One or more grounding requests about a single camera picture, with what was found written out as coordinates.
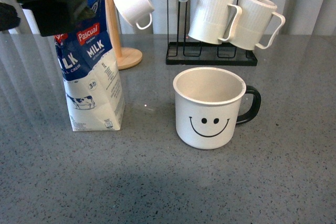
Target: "smile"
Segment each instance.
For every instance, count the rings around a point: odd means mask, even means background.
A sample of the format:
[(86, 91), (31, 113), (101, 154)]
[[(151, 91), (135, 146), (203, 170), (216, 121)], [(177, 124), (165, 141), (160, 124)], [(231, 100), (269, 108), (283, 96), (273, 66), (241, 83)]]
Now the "smile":
[(202, 135), (201, 133), (197, 132), (197, 130), (195, 130), (195, 128), (194, 128), (194, 126), (193, 126), (193, 122), (192, 122), (192, 120), (191, 120), (192, 117), (189, 116), (189, 118), (190, 118), (191, 127), (193, 128), (194, 132), (196, 132), (198, 135), (203, 136), (203, 137), (214, 137), (214, 136), (218, 136), (219, 134), (221, 134), (221, 132), (223, 132), (223, 130), (225, 130), (225, 128), (226, 128), (226, 126), (227, 126), (227, 124), (229, 123), (229, 120), (230, 120), (230, 119), (227, 120), (227, 122), (226, 122), (224, 128), (223, 128), (220, 132), (218, 132), (218, 133), (215, 134), (215, 135), (206, 136), (206, 135)]

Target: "white mug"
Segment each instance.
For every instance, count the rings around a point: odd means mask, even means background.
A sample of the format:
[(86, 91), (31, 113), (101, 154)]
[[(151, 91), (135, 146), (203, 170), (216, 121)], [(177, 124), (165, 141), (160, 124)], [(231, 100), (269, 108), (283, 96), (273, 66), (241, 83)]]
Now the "white mug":
[[(198, 67), (179, 73), (175, 89), (176, 131), (188, 145), (204, 150), (230, 141), (236, 124), (252, 120), (259, 111), (260, 93), (238, 75), (220, 68)], [(253, 94), (250, 109), (238, 116), (244, 94)]]
[[(114, 0), (114, 4), (120, 15), (132, 27), (136, 25), (138, 29), (144, 30), (152, 24), (152, 12), (154, 6), (151, 0)], [(149, 15), (149, 24), (141, 27), (138, 21)]]
[[(256, 46), (261, 49), (270, 47), (276, 33), (286, 21), (284, 16), (276, 13), (276, 4), (270, 0), (239, 0), (238, 5), (243, 13), (239, 19), (235, 36), (229, 42), (245, 50), (254, 50)], [(273, 16), (280, 19), (280, 25), (272, 34), (268, 44), (263, 46), (259, 42)]]
[[(239, 6), (232, 3), (233, 0), (198, 0), (188, 35), (216, 45), (230, 40), (234, 36), (242, 11)], [(236, 8), (236, 14), (230, 28), (227, 28), (228, 35), (223, 38), (230, 13), (229, 7)]]

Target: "wooden rod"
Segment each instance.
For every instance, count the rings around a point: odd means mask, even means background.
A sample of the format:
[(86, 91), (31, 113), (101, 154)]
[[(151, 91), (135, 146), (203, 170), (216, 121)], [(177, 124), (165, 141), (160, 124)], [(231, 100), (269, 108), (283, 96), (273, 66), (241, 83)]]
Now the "wooden rod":
[(116, 8), (114, 5), (114, 0), (105, 0), (105, 9), (112, 47), (118, 60), (118, 58), (120, 59), (122, 57), (122, 52), (118, 32), (117, 17), (115, 15)]

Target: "wooden stand base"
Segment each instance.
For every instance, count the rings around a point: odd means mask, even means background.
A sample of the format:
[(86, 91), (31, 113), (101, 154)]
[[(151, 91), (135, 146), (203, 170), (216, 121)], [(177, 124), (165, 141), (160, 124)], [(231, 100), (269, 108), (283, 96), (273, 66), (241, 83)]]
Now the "wooden stand base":
[(129, 47), (121, 48), (122, 57), (117, 57), (118, 69), (132, 68), (142, 60), (142, 52)]

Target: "cow illustration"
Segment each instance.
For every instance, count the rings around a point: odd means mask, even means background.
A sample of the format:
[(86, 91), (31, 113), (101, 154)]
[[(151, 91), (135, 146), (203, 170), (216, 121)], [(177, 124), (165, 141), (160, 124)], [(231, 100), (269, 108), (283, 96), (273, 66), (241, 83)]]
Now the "cow illustration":
[(73, 98), (67, 94), (67, 97), (73, 102), (77, 110), (91, 110), (96, 106), (90, 95), (83, 98)]

